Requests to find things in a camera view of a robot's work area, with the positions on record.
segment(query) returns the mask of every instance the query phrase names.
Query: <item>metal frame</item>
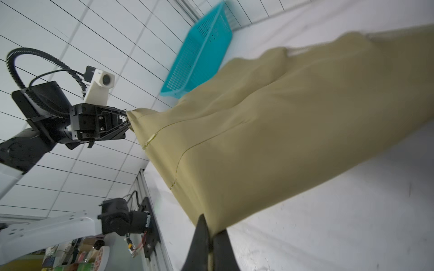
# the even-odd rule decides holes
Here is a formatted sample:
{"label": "metal frame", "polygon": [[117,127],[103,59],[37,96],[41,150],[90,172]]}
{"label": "metal frame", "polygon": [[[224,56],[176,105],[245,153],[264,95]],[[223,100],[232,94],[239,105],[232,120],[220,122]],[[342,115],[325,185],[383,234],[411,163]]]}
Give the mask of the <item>metal frame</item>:
{"label": "metal frame", "polygon": [[[140,170],[136,181],[138,185],[138,192],[141,199],[148,197],[150,199],[151,209],[154,210],[152,198],[149,194],[148,186],[146,185],[145,176],[143,174],[144,170]],[[172,264],[170,262],[169,254],[163,242],[163,234],[158,226],[157,218],[154,216],[154,221],[158,231],[160,232],[160,241],[155,246],[155,253],[151,254],[151,259],[147,259],[147,264],[151,271],[173,271]]]}

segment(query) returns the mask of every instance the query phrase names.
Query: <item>white camera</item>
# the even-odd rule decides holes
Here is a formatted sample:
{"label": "white camera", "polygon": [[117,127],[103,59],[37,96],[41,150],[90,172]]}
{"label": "white camera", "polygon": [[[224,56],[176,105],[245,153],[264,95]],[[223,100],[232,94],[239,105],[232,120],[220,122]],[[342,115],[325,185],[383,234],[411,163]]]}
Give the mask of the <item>white camera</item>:
{"label": "white camera", "polygon": [[94,105],[107,105],[109,89],[114,86],[115,76],[113,74],[95,69],[83,102]]}

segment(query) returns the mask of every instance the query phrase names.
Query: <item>tiled wall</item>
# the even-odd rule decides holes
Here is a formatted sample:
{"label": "tiled wall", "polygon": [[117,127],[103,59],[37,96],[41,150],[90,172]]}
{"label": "tiled wall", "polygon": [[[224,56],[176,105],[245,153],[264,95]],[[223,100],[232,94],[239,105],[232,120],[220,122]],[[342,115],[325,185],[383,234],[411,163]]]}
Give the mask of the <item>tiled wall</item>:
{"label": "tiled wall", "polygon": [[[267,19],[312,0],[228,0],[228,10],[235,17],[234,28],[241,28]],[[206,15],[221,0],[188,0],[199,16]]]}
{"label": "tiled wall", "polygon": [[[115,74],[109,106],[165,111],[177,102],[158,95],[192,25],[173,0],[0,0],[0,23],[2,141],[26,127],[10,96],[18,88],[5,63],[17,47],[45,51],[74,70],[90,65]],[[25,84],[55,68],[36,56],[20,56],[16,65]],[[56,80],[71,104],[81,102],[80,88],[68,74],[44,79]],[[91,149],[58,144],[0,200],[0,214],[99,212],[105,198],[128,194],[147,163],[130,131],[124,140],[98,142]]]}

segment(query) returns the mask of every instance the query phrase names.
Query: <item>white tile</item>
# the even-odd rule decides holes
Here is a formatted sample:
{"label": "white tile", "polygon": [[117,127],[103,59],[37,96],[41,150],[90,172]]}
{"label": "white tile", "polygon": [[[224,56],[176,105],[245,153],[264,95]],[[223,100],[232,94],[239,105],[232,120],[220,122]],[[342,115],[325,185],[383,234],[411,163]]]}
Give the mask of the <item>white tile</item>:
{"label": "white tile", "polygon": [[283,11],[283,6],[279,0],[261,0],[269,16]]}
{"label": "white tile", "polygon": [[143,25],[146,24],[151,12],[140,1],[118,0],[118,2],[131,14],[136,17]]}
{"label": "white tile", "polygon": [[238,2],[253,23],[268,18],[260,0],[238,0]]}
{"label": "white tile", "polygon": [[119,170],[126,156],[125,153],[95,144],[90,149],[85,146],[78,160]]}
{"label": "white tile", "polygon": [[191,7],[195,10],[195,12],[198,14],[200,18],[204,16],[202,11],[199,9],[199,7],[196,5],[196,3],[193,0],[187,0],[187,2],[191,5]]}
{"label": "white tile", "polygon": [[165,26],[156,16],[149,19],[147,28],[160,38],[174,52],[178,53],[182,47],[182,41]]}
{"label": "white tile", "polygon": [[280,0],[280,2],[282,2],[284,10],[287,10],[300,4],[310,2],[310,0]]}
{"label": "white tile", "polygon": [[86,2],[83,0],[81,2],[71,1],[71,0],[52,0],[52,1],[77,19],[81,19],[81,17],[83,16],[84,12],[87,9],[86,5],[81,3],[81,2]]}
{"label": "white tile", "polygon": [[82,148],[84,145],[79,145],[73,150],[68,149],[68,147],[65,144],[57,144],[54,146],[54,148],[50,151],[51,153],[66,156],[72,159],[77,159],[78,155],[80,154]]}
{"label": "white tile", "polygon": [[121,170],[132,174],[137,174],[140,169],[146,168],[148,162],[149,161],[147,160],[128,155]]}
{"label": "white tile", "polygon": [[0,126],[3,127],[0,129],[0,139],[8,140],[11,137],[14,137],[17,133],[23,130],[25,124],[25,120],[0,112]]}
{"label": "white tile", "polygon": [[136,177],[136,174],[119,171],[119,175],[116,177],[116,182],[133,184]]}
{"label": "white tile", "polygon": [[51,210],[49,213],[48,213],[48,216],[47,217],[58,217],[58,216],[64,216],[64,215],[70,215],[71,214],[71,212],[65,212],[65,211],[54,211],[54,210]]}
{"label": "white tile", "polygon": [[94,214],[100,214],[101,207],[99,205],[103,200],[104,199],[95,196],[60,192],[59,197],[54,203],[53,210],[68,212],[88,211]]}
{"label": "white tile", "polygon": [[228,1],[226,5],[241,26],[247,26],[252,23],[238,1]]}
{"label": "white tile", "polygon": [[9,93],[0,91],[0,111],[17,118],[26,119],[18,105],[15,104]]}
{"label": "white tile", "polygon": [[115,107],[121,110],[130,110],[130,111],[136,109],[135,106],[132,106],[131,104],[124,102],[123,100],[113,96],[113,94],[110,94],[110,96],[108,97],[107,106]]}
{"label": "white tile", "polygon": [[124,183],[114,183],[107,197],[110,199],[114,198],[122,198],[125,195],[128,195],[128,191],[131,188],[131,184]]}
{"label": "white tile", "polygon": [[134,142],[136,140],[136,136],[132,130],[128,129],[125,132],[125,139]]}
{"label": "white tile", "polygon": [[143,89],[135,86],[124,78],[119,79],[119,82],[113,90],[112,95],[115,97],[119,97],[121,100],[137,108],[151,108],[155,100],[154,96],[150,95]]}
{"label": "white tile", "polygon": [[196,2],[199,3],[198,8],[201,10],[201,12],[202,12],[204,15],[207,15],[208,12],[211,11],[212,7],[211,7],[210,3],[208,3],[208,2],[205,1],[205,2],[202,2],[202,4],[201,4],[198,0],[196,0]]}
{"label": "white tile", "polygon": [[70,171],[74,165],[75,160],[63,157],[53,153],[46,153],[36,165],[51,167],[58,170]]}
{"label": "white tile", "polygon": [[118,175],[118,170],[114,170],[107,167],[97,166],[94,164],[77,161],[71,172],[84,174],[87,176],[92,176],[100,179],[106,179],[114,181],[116,175]]}
{"label": "white tile", "polygon": [[112,184],[112,181],[71,173],[66,179],[62,191],[105,197]]}
{"label": "white tile", "polygon": [[[163,65],[168,70],[172,67],[173,62],[175,61],[176,53],[174,53],[162,40],[160,40],[154,33],[152,33],[147,28],[143,31],[142,36],[137,42],[137,46],[142,48],[145,52],[147,52],[150,56],[152,56],[157,62],[159,62],[160,65]],[[142,65],[144,64],[142,61],[140,61],[141,59],[135,58],[133,56],[132,58],[135,59],[137,62],[141,63]]]}
{"label": "white tile", "polygon": [[131,41],[135,42],[137,40],[143,24],[131,16],[121,4],[115,0],[94,0],[90,8]]}
{"label": "white tile", "polygon": [[131,54],[131,59],[128,61],[128,63],[130,62],[137,62],[140,66],[149,71],[149,73],[157,76],[161,81],[166,80],[167,75],[169,74],[168,68],[164,67],[157,60],[153,59],[149,54],[147,54],[140,48],[134,49],[133,53]]}
{"label": "white tile", "polygon": [[0,199],[0,205],[50,209],[58,191],[15,185]]}
{"label": "white tile", "polygon": [[129,155],[149,160],[149,157],[146,155],[145,151],[142,149],[142,147],[139,144],[134,144],[133,148],[131,148],[131,151]]}
{"label": "white tile", "polygon": [[65,41],[69,40],[78,23],[74,17],[49,0],[27,1],[26,4],[16,0],[3,2]]}
{"label": "white tile", "polygon": [[0,214],[5,214],[5,215],[46,217],[48,215],[48,212],[49,210],[39,210],[39,209],[12,207],[12,206],[0,206]]}
{"label": "white tile", "polygon": [[170,108],[171,107],[168,106],[167,104],[165,104],[164,102],[162,102],[160,100],[156,100],[151,109],[154,109],[155,111],[158,111],[158,112],[164,112],[164,111],[169,110]]}
{"label": "white tile", "polygon": [[126,139],[97,141],[95,144],[114,149],[123,153],[128,153],[133,143]]}
{"label": "white tile", "polygon": [[184,40],[191,26],[167,1],[160,0],[154,10],[157,16],[180,40]]}
{"label": "white tile", "polygon": [[18,184],[60,190],[68,174],[66,171],[35,165],[18,181]]}
{"label": "white tile", "polygon": [[[0,18],[3,25],[7,23],[9,26],[13,26],[1,27],[0,35],[12,40],[13,42],[18,43],[22,47],[39,49],[44,52],[48,52],[49,54],[57,58],[60,57],[60,54],[65,48],[65,41],[56,37],[39,25],[33,23],[28,18],[9,8],[3,3],[0,3]],[[25,29],[26,34],[23,35],[23,32],[17,31],[17,29]],[[39,69],[38,71],[37,67],[34,67],[33,69],[28,69],[28,67],[26,66],[26,62],[29,62],[23,59],[17,58],[17,65],[19,67],[22,67],[29,72],[36,71],[44,73],[44,71],[41,72],[41,69]]]}
{"label": "white tile", "polygon": [[164,83],[134,61],[128,61],[122,76],[154,97],[158,95]]}
{"label": "white tile", "polygon": [[155,8],[155,4],[159,1],[159,0],[139,0],[143,5],[145,5],[149,10],[152,10],[153,8]]}
{"label": "white tile", "polygon": [[106,21],[104,21],[101,17],[99,17],[95,12],[90,10],[83,19],[83,24],[90,27],[93,31],[97,32],[104,39],[109,41],[111,44],[119,48],[126,54],[131,52],[131,49],[134,46],[135,40],[131,41],[127,37],[125,37],[125,33],[120,33],[116,28],[112,27]]}
{"label": "white tile", "polygon": [[126,54],[84,25],[80,25],[71,44],[116,73],[121,71],[128,58]]}

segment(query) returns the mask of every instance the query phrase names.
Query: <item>black bracket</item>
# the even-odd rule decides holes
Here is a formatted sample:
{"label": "black bracket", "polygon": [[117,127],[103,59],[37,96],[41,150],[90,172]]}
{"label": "black bracket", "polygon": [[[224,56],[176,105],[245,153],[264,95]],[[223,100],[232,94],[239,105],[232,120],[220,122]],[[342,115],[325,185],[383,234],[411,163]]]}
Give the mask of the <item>black bracket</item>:
{"label": "black bracket", "polygon": [[148,197],[145,197],[143,199],[139,211],[149,213],[149,215],[151,216],[148,229],[146,230],[146,242],[143,246],[143,252],[145,253],[145,257],[150,259],[152,252],[155,250],[155,246],[158,242],[160,242],[160,234],[158,232],[155,215],[152,211],[151,203]]}

